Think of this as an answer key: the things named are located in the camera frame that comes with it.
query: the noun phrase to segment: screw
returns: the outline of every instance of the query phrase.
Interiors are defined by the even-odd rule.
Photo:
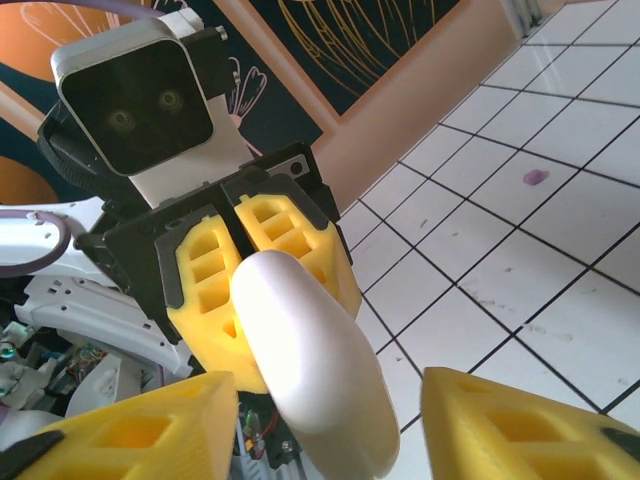
[[[224,27],[222,25],[219,25],[216,27],[216,31],[220,34],[220,38],[222,39],[222,41],[226,42],[229,38],[229,35],[227,34],[227,31],[224,29]]]

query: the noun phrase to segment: painted mural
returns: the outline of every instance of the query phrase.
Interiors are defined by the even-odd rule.
[[[184,0],[137,0],[165,13]],[[222,25],[230,61],[241,79],[227,95],[229,113],[248,147],[259,156],[295,141],[312,143],[320,128],[210,0],[189,0],[207,26]],[[40,174],[62,201],[87,196],[66,184],[38,152],[36,130],[57,100],[49,67],[60,45],[115,28],[128,19],[72,5],[0,5],[0,156]]]
[[[343,114],[458,0],[250,0]]]

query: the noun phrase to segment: floor tile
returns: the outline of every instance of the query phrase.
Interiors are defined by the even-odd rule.
[[[347,208],[345,208],[344,210],[342,210],[340,212],[340,218],[342,218],[343,216],[345,216],[347,213],[349,213],[349,210],[351,210],[353,207],[355,207],[358,204],[358,200],[356,200],[355,202],[353,202],[351,205],[349,205]]]
[[[513,148],[476,137],[462,147],[432,178],[466,197],[515,152]]]
[[[639,115],[631,107],[576,100],[525,148],[582,167]]]
[[[499,88],[479,87],[443,123],[465,132],[477,133],[516,94]]]
[[[591,410],[582,398],[516,340],[507,342],[474,375],[556,402]]]
[[[504,329],[455,288],[402,333],[398,341],[420,370],[448,367],[466,372],[506,337]]]
[[[640,389],[611,410],[609,416],[640,431]]]
[[[480,135],[522,147],[568,103],[565,98],[521,93],[480,130]]]
[[[378,354],[378,361],[402,428],[420,413],[422,379],[395,343]]]
[[[400,437],[398,461],[385,480],[432,480],[422,421],[411,425]]]
[[[514,53],[485,85],[523,89],[536,75],[564,51],[566,47],[524,46]]]
[[[596,268],[640,292],[640,229],[629,235]]]
[[[510,231],[511,225],[464,203],[418,249],[449,277],[457,280]]]
[[[360,311],[356,318],[356,324],[360,327],[360,330],[362,330],[365,337],[367,337],[367,340],[369,340],[369,343],[371,344],[371,348],[373,348],[375,352],[380,350],[389,342],[389,340],[391,340],[389,332],[387,332],[387,330],[382,326],[380,319],[364,300],[360,306]]]
[[[591,263],[640,222],[640,190],[582,172],[522,226]]]
[[[462,200],[458,195],[428,181],[393,212],[387,221],[415,245],[460,205]]]
[[[640,106],[640,48],[633,47],[609,68],[581,98]]]
[[[438,270],[414,251],[376,283],[366,297],[396,334],[450,286]]]
[[[519,336],[605,407],[640,378],[640,297],[588,273]]]
[[[375,182],[373,182],[371,184],[371,186],[365,190],[365,192],[361,195],[360,198],[364,197],[367,193],[369,193],[371,190],[373,190],[382,180],[384,180],[386,178],[387,175],[389,175],[394,168],[396,168],[396,165],[398,165],[398,162],[394,162],[394,164],[391,166],[391,168],[389,168],[386,172],[384,172],[382,175],[380,175],[380,178],[378,178]]]
[[[338,222],[344,239],[353,249],[364,237],[380,225],[380,219],[361,203],[355,204]]]
[[[615,0],[567,5],[549,20],[528,44],[569,45],[602,15]]]
[[[569,47],[528,91],[577,96],[625,51],[625,47]]]
[[[470,138],[471,136],[466,133],[439,126],[418,144],[402,160],[402,163],[424,175],[431,175]]]
[[[423,177],[404,165],[398,164],[369,193],[362,197],[362,201],[384,218],[423,182]]]
[[[633,45],[640,37],[638,25],[640,2],[620,0],[583,33],[576,43]]]
[[[353,249],[353,273],[366,290],[389,270],[411,247],[387,225],[378,226]]]
[[[458,283],[515,330],[583,268],[522,232],[514,232]]]
[[[640,110],[633,109],[634,114]],[[589,164],[587,170],[640,185],[640,122],[634,123],[609,148]]]
[[[527,185],[532,170],[549,172],[538,185]],[[570,167],[520,152],[471,196],[471,200],[515,224],[524,220],[575,173]]]

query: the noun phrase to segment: black camera face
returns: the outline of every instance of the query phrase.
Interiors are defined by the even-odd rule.
[[[186,52],[171,40],[70,74],[60,88],[121,175],[147,170],[213,135]]]

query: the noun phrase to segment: wire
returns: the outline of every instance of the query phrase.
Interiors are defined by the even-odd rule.
[[[274,410],[273,414],[271,415],[271,421],[266,427],[264,427],[264,430],[260,434],[261,439],[264,439],[265,435],[267,435],[269,432],[271,432],[273,429],[276,428],[276,426],[278,425],[279,418],[280,418],[280,415],[278,414],[278,411]]]
[[[0,219],[2,218],[27,218],[30,219],[34,216],[37,220],[42,222],[49,222],[54,224],[58,228],[59,237],[58,243],[51,249],[51,251],[40,258],[31,260],[26,263],[20,263],[18,265],[2,265],[0,266],[0,278],[12,278],[23,277],[25,275],[31,275],[32,273],[42,270],[49,265],[55,263],[64,252],[67,251],[69,242],[71,241],[71,229],[67,222],[62,217],[54,213],[49,212],[35,212],[32,210],[13,210],[0,209]]]
[[[95,8],[103,12],[115,13],[138,20],[140,18],[161,17],[163,12],[153,8],[129,3],[126,0],[39,0],[44,3],[62,3],[78,7]],[[0,0],[0,5],[9,3],[26,3],[26,0]]]

